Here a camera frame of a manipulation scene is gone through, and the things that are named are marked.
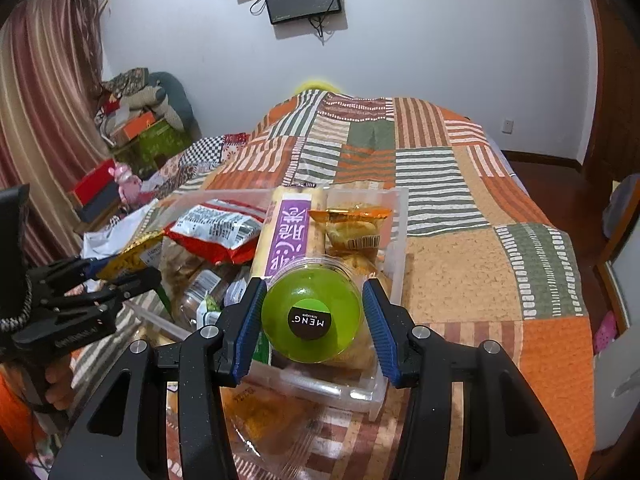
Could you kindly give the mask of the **left hand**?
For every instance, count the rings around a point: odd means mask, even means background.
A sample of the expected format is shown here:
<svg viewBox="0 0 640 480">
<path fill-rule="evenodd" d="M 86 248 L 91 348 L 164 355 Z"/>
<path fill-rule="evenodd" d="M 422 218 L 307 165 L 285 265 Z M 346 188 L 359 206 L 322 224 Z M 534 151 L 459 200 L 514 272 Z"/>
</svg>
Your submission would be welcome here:
<svg viewBox="0 0 640 480">
<path fill-rule="evenodd" d="M 46 369 L 46 381 L 48 388 L 46 400 L 58 411 L 65 411 L 74 400 L 74 389 L 72 387 L 74 373 L 70 367 L 72 358 L 64 356 L 51 363 Z"/>
</svg>

